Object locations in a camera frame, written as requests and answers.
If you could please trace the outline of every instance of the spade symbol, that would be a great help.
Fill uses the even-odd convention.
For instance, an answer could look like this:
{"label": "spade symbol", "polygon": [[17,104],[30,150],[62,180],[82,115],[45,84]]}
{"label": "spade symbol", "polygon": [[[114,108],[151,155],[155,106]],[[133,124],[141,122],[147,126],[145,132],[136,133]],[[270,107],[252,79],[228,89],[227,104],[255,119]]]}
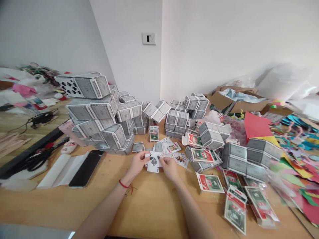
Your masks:
{"label": "spade symbol", "polygon": [[157,164],[156,159],[153,159],[153,160],[151,161],[151,164],[152,164],[153,166],[155,166],[155,164]]}

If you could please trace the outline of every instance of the cardboard box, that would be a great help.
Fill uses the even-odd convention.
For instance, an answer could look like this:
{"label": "cardboard box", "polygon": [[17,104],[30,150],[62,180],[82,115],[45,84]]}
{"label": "cardboard box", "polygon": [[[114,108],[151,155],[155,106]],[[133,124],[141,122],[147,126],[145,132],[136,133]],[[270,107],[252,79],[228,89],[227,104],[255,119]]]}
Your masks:
{"label": "cardboard box", "polygon": [[277,123],[287,115],[290,115],[294,112],[293,110],[284,106],[277,105],[277,108],[271,108],[271,106],[272,104],[266,105],[260,113],[264,118],[270,119],[272,123]]}
{"label": "cardboard box", "polygon": [[[236,91],[236,92],[243,92],[247,95],[256,96],[257,98],[263,98],[262,96],[256,95],[252,93],[251,91]],[[219,91],[216,91],[213,95],[206,95],[207,99],[211,102],[209,108],[210,110],[214,109],[218,111],[219,113],[227,114],[229,113],[240,113],[241,110],[245,111],[261,111],[268,103],[269,100],[264,100],[258,103],[249,103],[245,101],[233,101],[232,99],[223,96],[219,93]]]}

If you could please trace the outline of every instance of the light switch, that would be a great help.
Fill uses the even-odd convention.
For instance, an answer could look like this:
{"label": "light switch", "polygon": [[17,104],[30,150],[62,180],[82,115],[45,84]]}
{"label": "light switch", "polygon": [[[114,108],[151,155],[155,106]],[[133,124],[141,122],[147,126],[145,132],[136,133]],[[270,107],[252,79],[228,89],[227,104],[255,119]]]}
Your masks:
{"label": "light switch", "polygon": [[155,33],[142,33],[142,44],[143,45],[156,45]]}

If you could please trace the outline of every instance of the hand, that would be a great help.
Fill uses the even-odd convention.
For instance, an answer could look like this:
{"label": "hand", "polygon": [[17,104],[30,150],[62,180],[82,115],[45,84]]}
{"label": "hand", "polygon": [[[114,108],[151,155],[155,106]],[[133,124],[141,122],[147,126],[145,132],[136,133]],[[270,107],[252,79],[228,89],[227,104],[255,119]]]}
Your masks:
{"label": "hand", "polygon": [[163,166],[164,172],[166,176],[172,180],[173,183],[177,183],[180,181],[180,177],[177,171],[177,163],[174,159],[164,157],[159,160]]}
{"label": "hand", "polygon": [[150,160],[150,157],[145,158],[145,154],[147,153],[150,152],[142,151],[133,156],[131,166],[125,175],[127,178],[131,179],[131,181],[141,172],[144,164]]}

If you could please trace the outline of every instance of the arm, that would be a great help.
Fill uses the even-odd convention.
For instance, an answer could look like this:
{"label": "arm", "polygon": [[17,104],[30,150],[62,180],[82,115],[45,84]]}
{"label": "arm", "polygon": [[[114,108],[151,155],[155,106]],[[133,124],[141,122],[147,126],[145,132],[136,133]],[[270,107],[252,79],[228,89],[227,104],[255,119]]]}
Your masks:
{"label": "arm", "polygon": [[[150,160],[145,158],[148,151],[142,151],[133,157],[132,164],[124,177],[121,178],[121,183],[129,186],[132,180],[142,170],[144,164]],[[117,183],[112,192],[91,212],[91,214],[80,225],[72,239],[90,238],[98,239],[105,238],[111,226],[117,209],[126,193],[127,188]]]}
{"label": "arm", "polygon": [[189,237],[190,238],[217,238],[211,225],[206,220],[203,212],[193,199],[186,185],[180,179],[177,171],[177,164],[172,158],[160,158],[166,176],[175,184],[179,199],[181,201]]}

